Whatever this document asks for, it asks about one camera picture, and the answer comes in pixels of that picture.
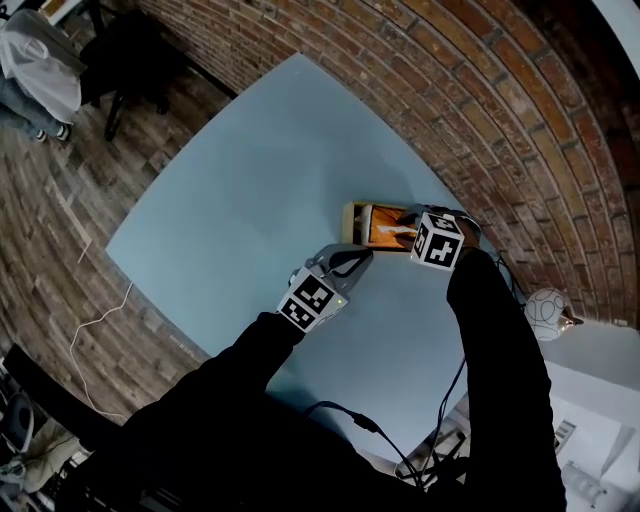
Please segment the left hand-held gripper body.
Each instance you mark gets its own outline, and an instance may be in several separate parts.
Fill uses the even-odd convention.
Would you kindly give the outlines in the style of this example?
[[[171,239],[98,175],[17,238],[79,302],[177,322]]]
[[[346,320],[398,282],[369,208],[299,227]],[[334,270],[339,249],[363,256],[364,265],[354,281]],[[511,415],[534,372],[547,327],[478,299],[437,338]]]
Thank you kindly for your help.
[[[329,258],[337,251],[367,248],[362,245],[339,243],[322,248],[314,257],[296,270],[289,288],[280,301],[277,312],[287,318],[305,334],[335,316],[349,303],[349,293],[359,282],[365,270],[350,277],[338,277],[329,267]],[[344,272],[349,265],[339,269]]]

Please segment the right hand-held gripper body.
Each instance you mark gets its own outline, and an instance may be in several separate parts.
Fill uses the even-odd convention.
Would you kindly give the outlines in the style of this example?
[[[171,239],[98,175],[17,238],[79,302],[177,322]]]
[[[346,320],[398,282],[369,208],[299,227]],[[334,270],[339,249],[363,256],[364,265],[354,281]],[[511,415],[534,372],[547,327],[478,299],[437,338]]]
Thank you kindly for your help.
[[[452,271],[465,247],[465,232],[460,221],[469,228],[476,240],[481,238],[479,224],[464,211],[424,204],[414,204],[406,210],[418,213],[414,224],[402,224],[416,229],[410,251],[413,263]]]

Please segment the person's left forearm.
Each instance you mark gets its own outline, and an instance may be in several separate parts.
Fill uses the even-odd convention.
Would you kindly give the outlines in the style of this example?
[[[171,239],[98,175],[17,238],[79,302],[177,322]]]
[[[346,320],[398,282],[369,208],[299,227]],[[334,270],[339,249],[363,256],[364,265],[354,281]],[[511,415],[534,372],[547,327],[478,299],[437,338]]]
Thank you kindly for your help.
[[[212,364],[222,377],[238,382],[240,393],[264,393],[304,337],[282,314],[262,312]]]

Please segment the person's right forearm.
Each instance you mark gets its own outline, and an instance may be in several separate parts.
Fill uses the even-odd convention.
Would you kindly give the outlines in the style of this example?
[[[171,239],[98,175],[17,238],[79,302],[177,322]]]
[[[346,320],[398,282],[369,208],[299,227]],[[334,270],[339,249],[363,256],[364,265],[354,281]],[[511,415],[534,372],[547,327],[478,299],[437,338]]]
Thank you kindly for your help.
[[[447,301],[467,364],[472,447],[489,448],[503,419],[537,455],[554,452],[551,382],[538,342],[490,256],[466,248],[449,281]]]

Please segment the light blue table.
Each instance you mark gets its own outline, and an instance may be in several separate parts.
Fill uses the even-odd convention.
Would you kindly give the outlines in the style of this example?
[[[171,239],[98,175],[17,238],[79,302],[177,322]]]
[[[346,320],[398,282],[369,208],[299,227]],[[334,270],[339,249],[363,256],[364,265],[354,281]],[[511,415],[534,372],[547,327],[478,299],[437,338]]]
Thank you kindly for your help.
[[[341,239],[354,201],[459,207],[409,146],[295,55],[241,93],[162,170],[110,240],[111,259],[206,354],[274,311],[291,273]],[[398,460],[464,395],[450,275],[375,256],[349,304],[313,330],[269,393],[356,448]]]

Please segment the gold globe shade table lamp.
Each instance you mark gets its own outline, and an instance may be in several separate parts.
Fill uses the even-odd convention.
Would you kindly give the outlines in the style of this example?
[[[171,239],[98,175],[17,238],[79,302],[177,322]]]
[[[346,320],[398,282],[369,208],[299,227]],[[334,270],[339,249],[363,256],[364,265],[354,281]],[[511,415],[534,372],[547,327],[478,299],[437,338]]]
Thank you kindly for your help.
[[[527,300],[524,313],[538,341],[557,339],[568,329],[584,321],[574,315],[569,298],[555,288],[543,288]]]

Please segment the person's black clothed torso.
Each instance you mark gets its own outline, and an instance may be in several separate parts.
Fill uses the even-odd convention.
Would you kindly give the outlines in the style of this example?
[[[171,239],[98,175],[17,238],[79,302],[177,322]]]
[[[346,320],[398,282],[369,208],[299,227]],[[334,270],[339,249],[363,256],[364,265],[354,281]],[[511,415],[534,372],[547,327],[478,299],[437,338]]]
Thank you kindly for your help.
[[[489,448],[472,447],[463,484],[430,493],[377,471],[336,433],[264,393],[240,393],[212,359],[137,411],[87,461],[60,498],[88,495],[126,510],[144,492],[179,495],[186,512],[332,510],[566,512],[555,451],[537,455],[503,419]]]

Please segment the black office chair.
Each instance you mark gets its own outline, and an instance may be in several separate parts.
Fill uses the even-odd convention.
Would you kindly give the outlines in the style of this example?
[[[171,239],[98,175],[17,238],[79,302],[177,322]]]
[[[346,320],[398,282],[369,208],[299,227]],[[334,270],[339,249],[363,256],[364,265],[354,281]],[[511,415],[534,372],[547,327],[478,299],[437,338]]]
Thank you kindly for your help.
[[[184,64],[183,55],[139,9],[117,15],[82,49],[80,60],[86,66],[80,75],[81,103],[99,107],[103,96],[114,95],[104,128],[108,142],[116,135],[126,101],[144,98],[158,114],[168,112],[166,88]]]

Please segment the white coat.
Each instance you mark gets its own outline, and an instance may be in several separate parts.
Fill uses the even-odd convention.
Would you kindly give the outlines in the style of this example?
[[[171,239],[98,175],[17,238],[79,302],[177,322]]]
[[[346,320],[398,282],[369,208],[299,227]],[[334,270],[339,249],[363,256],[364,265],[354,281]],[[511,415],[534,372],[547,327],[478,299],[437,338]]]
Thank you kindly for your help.
[[[55,119],[69,124],[81,106],[86,70],[69,38],[41,13],[22,9],[0,27],[0,65]]]

